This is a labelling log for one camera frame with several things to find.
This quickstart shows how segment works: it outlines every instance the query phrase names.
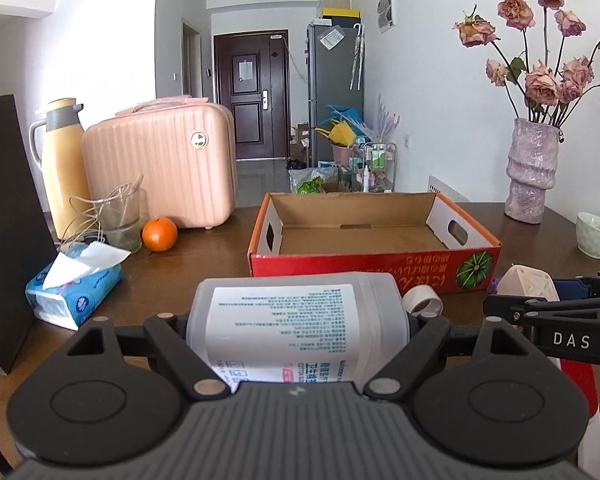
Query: doorway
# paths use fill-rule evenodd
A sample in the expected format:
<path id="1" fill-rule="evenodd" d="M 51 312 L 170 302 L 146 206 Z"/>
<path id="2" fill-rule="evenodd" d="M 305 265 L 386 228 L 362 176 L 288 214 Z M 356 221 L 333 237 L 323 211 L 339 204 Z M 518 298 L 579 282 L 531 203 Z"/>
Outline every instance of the doorway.
<path id="1" fill-rule="evenodd" d="M 234 115 L 238 160 L 287 155 L 287 45 L 287 30 L 214 37 L 218 101 Z"/>
<path id="2" fill-rule="evenodd" d="M 186 23 L 182 24 L 182 94 L 202 97 L 202 42 Z"/>

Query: black round disc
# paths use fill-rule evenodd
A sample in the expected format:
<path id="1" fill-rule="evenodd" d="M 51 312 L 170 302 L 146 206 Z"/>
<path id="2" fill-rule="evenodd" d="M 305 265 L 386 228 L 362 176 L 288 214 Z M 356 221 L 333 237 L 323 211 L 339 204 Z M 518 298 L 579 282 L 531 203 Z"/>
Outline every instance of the black round disc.
<path id="1" fill-rule="evenodd" d="M 492 355 L 426 381 L 414 396 L 425 434 L 461 460 L 523 468 L 569 457 L 589 421 L 587 401 L 560 370 Z"/>
<path id="2" fill-rule="evenodd" d="M 8 423 L 25 456 L 111 464 L 151 449 L 176 424 L 180 395 L 164 377 L 124 362 L 70 364 L 33 374 L 11 397 Z"/>

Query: orange fruit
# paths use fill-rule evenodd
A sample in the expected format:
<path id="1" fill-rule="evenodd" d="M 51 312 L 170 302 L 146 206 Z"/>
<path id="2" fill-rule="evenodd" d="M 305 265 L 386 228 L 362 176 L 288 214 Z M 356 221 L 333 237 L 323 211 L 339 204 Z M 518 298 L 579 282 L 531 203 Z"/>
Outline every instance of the orange fruit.
<path id="1" fill-rule="evenodd" d="M 142 229 L 142 242 L 153 252 L 171 249 L 178 239 L 178 228 L 165 217 L 149 220 Z"/>

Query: wooden table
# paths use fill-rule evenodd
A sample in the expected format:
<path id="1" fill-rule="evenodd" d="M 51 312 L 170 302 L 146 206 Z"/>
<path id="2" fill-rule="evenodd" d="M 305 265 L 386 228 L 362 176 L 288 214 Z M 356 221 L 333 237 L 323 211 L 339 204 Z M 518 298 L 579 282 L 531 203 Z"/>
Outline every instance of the wooden table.
<path id="1" fill-rule="evenodd" d="M 503 205 L 468 203 L 463 207 L 502 241 L 496 274 L 512 264 L 537 267 L 554 278 L 572 278 L 600 270 L 576 247 L 575 226 L 547 210 L 542 224 L 529 226 L 503 215 Z M 222 226 L 211 231 L 180 233 L 167 253 L 142 249 L 124 263 L 125 278 L 98 308 L 116 325 L 141 324 L 159 312 L 182 314 L 189 310 L 198 283 L 205 278 L 248 276 L 247 247 L 258 208 L 240 208 Z M 443 298 L 444 314 L 455 324 L 481 322 L 484 292 L 450 294 Z M 0 377 L 0 448 L 11 463 L 20 460 L 6 425 L 6 403 L 17 386 L 74 332 L 37 322 L 11 373 Z M 596 367 L 600 390 L 600 367 Z"/>

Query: roll of tape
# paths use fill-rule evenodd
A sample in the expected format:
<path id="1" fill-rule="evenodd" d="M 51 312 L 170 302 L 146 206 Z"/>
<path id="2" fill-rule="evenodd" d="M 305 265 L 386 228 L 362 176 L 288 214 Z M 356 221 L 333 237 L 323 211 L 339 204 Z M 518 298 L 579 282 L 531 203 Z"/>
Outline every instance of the roll of tape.
<path id="1" fill-rule="evenodd" d="M 402 306 L 408 314 L 417 316 L 428 313 L 439 316 L 442 313 L 442 300 L 429 285 L 416 285 L 402 297 Z"/>

